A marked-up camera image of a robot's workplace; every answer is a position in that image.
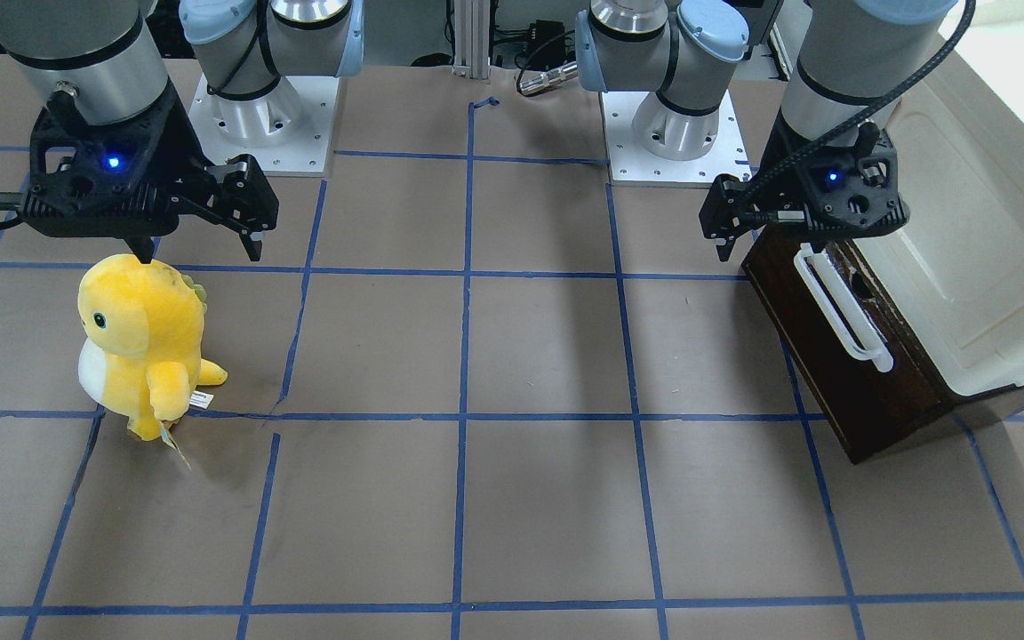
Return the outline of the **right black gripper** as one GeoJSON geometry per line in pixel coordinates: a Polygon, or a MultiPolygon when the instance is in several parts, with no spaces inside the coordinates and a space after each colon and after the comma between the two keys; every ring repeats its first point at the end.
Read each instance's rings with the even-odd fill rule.
{"type": "Polygon", "coordinates": [[[117,123],[86,122],[83,98],[61,82],[33,126],[24,223],[45,236],[122,239],[147,266],[157,237],[171,234],[181,214],[195,215],[233,231],[248,259],[261,259],[279,198],[259,159],[212,165],[171,82],[147,109],[117,123]]]}

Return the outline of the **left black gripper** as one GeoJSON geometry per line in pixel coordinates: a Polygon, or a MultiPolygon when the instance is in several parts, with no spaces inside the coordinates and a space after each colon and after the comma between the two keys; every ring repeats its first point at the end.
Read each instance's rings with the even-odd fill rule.
{"type": "Polygon", "coordinates": [[[910,210],[899,191],[897,150],[876,123],[858,126],[848,148],[826,146],[792,170],[804,205],[756,208],[744,198],[748,183],[717,174],[699,211],[703,238],[715,244],[722,262],[731,258],[740,236],[768,224],[794,226],[790,234],[836,268],[858,268],[854,238],[892,234],[906,226],[910,210]]]}

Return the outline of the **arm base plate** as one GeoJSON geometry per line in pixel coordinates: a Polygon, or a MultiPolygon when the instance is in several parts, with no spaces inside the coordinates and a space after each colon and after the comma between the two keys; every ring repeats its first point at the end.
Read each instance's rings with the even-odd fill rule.
{"type": "Polygon", "coordinates": [[[232,101],[208,93],[202,76],[188,120],[216,164],[249,154],[269,177],[323,177],[340,88],[337,77],[290,76],[267,96],[232,101]]]}
{"type": "Polygon", "coordinates": [[[615,186],[707,188],[720,174],[752,177],[732,96],[716,112],[672,112],[653,92],[602,93],[603,131],[615,186]]]}

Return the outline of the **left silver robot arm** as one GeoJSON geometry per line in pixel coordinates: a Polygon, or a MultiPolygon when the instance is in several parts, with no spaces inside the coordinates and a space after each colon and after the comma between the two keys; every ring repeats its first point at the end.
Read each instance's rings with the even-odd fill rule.
{"type": "MultiPolygon", "coordinates": [[[[975,12],[964,3],[949,40],[930,44],[951,1],[812,1],[810,24],[763,162],[744,180],[714,178],[703,236],[728,260],[763,227],[801,243],[892,234],[909,208],[885,125],[895,101],[944,61],[975,12]]],[[[714,142],[719,106],[750,48],[750,25],[724,1],[593,1],[574,31],[580,83],[644,94],[633,131],[652,154],[687,161],[714,142]]]]}

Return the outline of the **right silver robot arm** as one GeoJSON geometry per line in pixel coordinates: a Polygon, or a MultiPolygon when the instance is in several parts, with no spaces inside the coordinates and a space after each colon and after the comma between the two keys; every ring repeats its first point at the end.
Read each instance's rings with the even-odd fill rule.
{"type": "Polygon", "coordinates": [[[279,216],[260,151],[318,142],[292,80],[359,73],[364,4],[182,1],[178,14],[207,115],[183,105],[142,1],[0,1],[0,44],[44,98],[28,187],[0,210],[39,234],[121,240],[142,262],[194,215],[260,258],[279,216]]]}

